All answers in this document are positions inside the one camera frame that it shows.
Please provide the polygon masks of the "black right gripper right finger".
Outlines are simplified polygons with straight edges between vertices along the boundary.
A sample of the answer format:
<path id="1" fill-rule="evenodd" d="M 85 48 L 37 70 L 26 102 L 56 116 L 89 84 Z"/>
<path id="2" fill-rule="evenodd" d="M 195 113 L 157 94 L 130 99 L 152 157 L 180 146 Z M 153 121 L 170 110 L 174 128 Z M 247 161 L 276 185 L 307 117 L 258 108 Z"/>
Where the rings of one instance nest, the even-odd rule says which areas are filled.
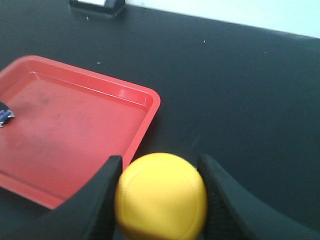
<path id="1" fill-rule="evenodd" d="M 320 233 L 270 207 L 237 182 L 210 155 L 197 170 L 207 191 L 206 240 L 318 240 Z"/>

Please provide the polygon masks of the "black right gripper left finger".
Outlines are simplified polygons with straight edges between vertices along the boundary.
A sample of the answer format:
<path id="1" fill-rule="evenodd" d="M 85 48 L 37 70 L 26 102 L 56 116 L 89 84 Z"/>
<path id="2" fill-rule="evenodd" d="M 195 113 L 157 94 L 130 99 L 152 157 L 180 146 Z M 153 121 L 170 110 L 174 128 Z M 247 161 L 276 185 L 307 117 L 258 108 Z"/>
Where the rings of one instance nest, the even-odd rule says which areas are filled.
<path id="1" fill-rule="evenodd" d="M 112 155 L 72 197 L 54 210 L 2 234 L 2 240 L 111 240 L 116 227 L 115 192 L 123 170 Z"/>

